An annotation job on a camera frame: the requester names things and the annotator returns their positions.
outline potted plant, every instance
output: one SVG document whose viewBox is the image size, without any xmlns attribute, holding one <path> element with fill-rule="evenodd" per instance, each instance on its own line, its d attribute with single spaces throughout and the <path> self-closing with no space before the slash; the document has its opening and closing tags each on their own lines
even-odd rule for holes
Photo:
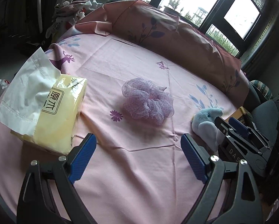
<svg viewBox="0 0 279 224">
<path fill-rule="evenodd" d="M 164 12 L 171 14 L 173 16 L 179 16 L 180 13 L 176 11 L 177 7 L 180 4 L 180 0 L 170 0 L 167 6 L 164 6 Z"/>
</svg>

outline purple scrunchie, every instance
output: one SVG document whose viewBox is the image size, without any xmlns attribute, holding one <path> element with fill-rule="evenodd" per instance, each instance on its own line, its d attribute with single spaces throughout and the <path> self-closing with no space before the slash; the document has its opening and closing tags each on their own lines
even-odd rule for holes
<svg viewBox="0 0 279 224">
<path fill-rule="evenodd" d="M 123 96 L 127 98 L 124 108 L 133 119 L 151 119 L 161 125 L 174 115 L 173 97 L 165 89 L 143 78 L 131 79 L 122 86 Z"/>
</svg>

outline pile of clothes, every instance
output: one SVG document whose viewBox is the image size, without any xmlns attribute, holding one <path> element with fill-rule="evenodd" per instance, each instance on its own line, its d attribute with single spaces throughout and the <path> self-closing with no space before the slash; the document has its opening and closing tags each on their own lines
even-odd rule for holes
<svg viewBox="0 0 279 224">
<path fill-rule="evenodd" d="M 46 31 L 46 38 L 52 34 L 52 43 L 55 43 L 79 19 L 102 5 L 96 0 L 62 0 L 55 6 L 52 25 Z"/>
</svg>

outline purple deer print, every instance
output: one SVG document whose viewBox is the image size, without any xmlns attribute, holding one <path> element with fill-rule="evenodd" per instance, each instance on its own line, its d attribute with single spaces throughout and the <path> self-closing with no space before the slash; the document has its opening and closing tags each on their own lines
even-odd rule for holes
<svg viewBox="0 0 279 224">
<path fill-rule="evenodd" d="M 75 61 L 75 59 L 72 57 L 73 55 L 67 55 L 65 54 L 65 52 L 63 51 L 64 54 L 64 58 L 60 59 L 60 60 L 51 60 L 52 65 L 54 65 L 57 69 L 61 70 L 62 65 L 67 61 L 68 63 L 70 63 L 70 61 Z"/>
</svg>

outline window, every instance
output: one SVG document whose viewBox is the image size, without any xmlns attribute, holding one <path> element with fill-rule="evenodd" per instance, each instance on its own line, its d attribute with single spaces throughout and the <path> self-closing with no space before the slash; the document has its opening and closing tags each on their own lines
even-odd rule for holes
<svg viewBox="0 0 279 224">
<path fill-rule="evenodd" d="M 179 16 L 240 57 L 253 42 L 269 13 L 269 0 L 144 0 Z"/>
</svg>

